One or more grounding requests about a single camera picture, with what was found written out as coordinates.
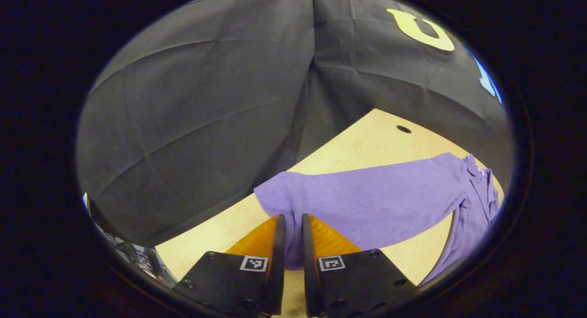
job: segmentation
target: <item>purple shirt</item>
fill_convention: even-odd
[[[329,224],[363,250],[407,240],[455,212],[447,245],[427,282],[482,240],[498,206],[490,169],[473,155],[346,172],[281,172],[255,188],[263,209],[286,220],[285,267],[302,268],[302,215]]]

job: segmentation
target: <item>wooden table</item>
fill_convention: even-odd
[[[411,133],[398,130],[398,125],[409,128]],[[289,171],[332,173],[428,159],[446,152],[457,157],[469,154],[426,128],[374,109]],[[476,160],[476,163],[486,168],[480,161]],[[494,182],[501,204],[504,193],[497,179]],[[206,251],[226,251],[269,217],[255,194],[251,194],[155,248],[170,271],[181,279]],[[438,261],[449,236],[452,218],[451,214],[421,234],[381,250],[417,285]],[[286,270],[284,284],[282,316],[305,317],[304,271]]]

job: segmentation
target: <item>yellow letter u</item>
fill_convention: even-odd
[[[434,46],[435,48],[439,48],[441,50],[454,50],[453,42],[450,40],[449,36],[447,36],[446,32],[444,32],[444,30],[442,30],[442,28],[438,25],[428,20],[422,20],[425,23],[428,23],[430,27],[436,31],[438,38],[434,38],[428,36],[428,34],[425,34],[420,30],[420,28],[418,28],[418,25],[415,22],[415,16],[398,11],[397,9],[388,9],[387,11],[393,14],[396,19],[396,23],[398,23],[398,27],[400,27],[400,30],[403,31],[404,34],[407,34],[419,42]]]

